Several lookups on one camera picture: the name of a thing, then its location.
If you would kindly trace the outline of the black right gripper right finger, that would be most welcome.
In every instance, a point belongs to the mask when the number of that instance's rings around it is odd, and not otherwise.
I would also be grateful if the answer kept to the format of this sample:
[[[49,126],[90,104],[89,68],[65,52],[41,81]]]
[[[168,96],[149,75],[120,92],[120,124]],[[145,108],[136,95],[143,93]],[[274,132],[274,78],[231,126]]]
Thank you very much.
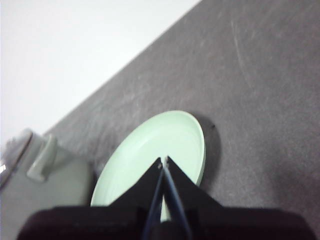
[[[169,156],[166,159],[166,166],[185,210],[220,209],[223,207],[200,189]]]

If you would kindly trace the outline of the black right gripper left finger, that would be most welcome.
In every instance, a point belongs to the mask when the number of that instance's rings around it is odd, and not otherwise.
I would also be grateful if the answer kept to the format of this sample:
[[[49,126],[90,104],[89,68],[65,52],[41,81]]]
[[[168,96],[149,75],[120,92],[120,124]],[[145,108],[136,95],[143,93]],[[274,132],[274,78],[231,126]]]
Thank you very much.
[[[162,171],[161,158],[158,157],[147,171],[125,193],[112,202],[109,207],[149,208]]]

